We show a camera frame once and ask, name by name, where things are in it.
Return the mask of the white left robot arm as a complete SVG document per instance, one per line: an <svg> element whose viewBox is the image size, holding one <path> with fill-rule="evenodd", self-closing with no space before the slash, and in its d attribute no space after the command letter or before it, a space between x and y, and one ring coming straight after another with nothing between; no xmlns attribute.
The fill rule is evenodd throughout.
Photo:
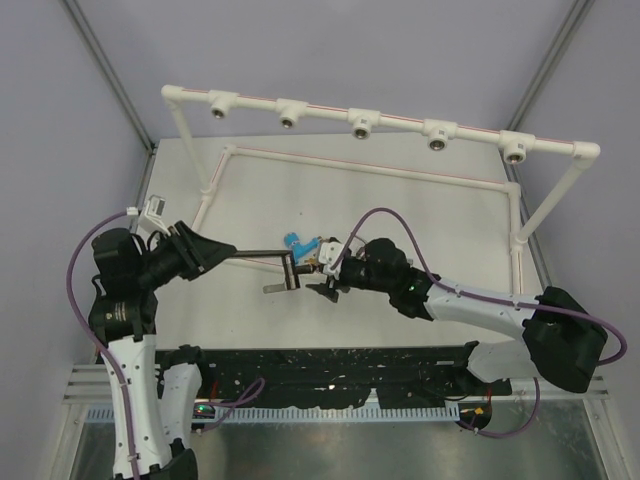
<svg viewBox="0 0 640 480"><path fill-rule="evenodd" d="M125 228L91 243L99 270L89 328L109 374L116 444L116 479L195 479L188 436L196 398L214 375L198 347L183 346L175 364L155 370L157 289L176 277L195 280L234 256L230 244L207 239L184 222L170 227L153 249Z"/></svg>

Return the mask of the dark long-spout faucet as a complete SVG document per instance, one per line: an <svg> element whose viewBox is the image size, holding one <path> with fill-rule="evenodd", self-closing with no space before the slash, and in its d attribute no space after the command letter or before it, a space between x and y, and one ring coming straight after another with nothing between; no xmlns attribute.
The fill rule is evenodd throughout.
<svg viewBox="0 0 640 480"><path fill-rule="evenodd" d="M233 266L253 268L267 273L280 274L282 282L265 285L264 294L294 291L301 288L303 275L314 275L319 272L316 261L297 264L290 250L239 250L225 260Z"/></svg>

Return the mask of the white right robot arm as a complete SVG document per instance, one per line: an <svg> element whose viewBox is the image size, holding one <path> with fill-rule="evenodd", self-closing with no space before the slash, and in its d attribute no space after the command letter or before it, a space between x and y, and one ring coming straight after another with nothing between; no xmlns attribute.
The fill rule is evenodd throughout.
<svg viewBox="0 0 640 480"><path fill-rule="evenodd" d="M503 335L501 342L472 342L452 370L454 386L474 394L502 379L541 377L571 393L590 386L608 339L605 329L565 290L537 296L467 288L414 267L388 238L354 255L340 242L321 242L316 262L326 276L315 291L331 301L351 289L380 292L401 315L471 325Z"/></svg>

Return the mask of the white PVC pipe frame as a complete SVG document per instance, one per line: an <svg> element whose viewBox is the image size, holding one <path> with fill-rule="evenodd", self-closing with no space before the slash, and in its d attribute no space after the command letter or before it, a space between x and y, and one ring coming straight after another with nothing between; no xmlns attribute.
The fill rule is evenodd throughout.
<svg viewBox="0 0 640 480"><path fill-rule="evenodd" d="M168 222L247 248L345 237L368 209L400 212L431 264L474 285L533 293L529 241L598 158L559 141L442 120L166 86L176 125L148 192Z"/></svg>

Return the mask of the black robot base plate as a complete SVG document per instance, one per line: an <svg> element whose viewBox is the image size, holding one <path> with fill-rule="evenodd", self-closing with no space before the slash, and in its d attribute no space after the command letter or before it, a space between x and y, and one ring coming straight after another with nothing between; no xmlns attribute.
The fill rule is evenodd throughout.
<svg viewBox="0 0 640 480"><path fill-rule="evenodd" d="M383 408L438 406L468 396L508 396L507 380L484 383L467 369L475 342L450 347L204 350L204 399L232 401L257 379L250 406L360 408L371 393Z"/></svg>

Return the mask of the blue plastic faucet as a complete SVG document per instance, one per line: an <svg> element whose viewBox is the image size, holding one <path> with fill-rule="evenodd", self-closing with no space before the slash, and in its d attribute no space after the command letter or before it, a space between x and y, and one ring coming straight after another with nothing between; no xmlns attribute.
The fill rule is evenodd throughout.
<svg viewBox="0 0 640 480"><path fill-rule="evenodd" d="M319 237L314 237L309 242L304 243L295 232L289 232L284 236L283 242L285 247L292 252L294 263L298 264L318 249L321 240Z"/></svg>

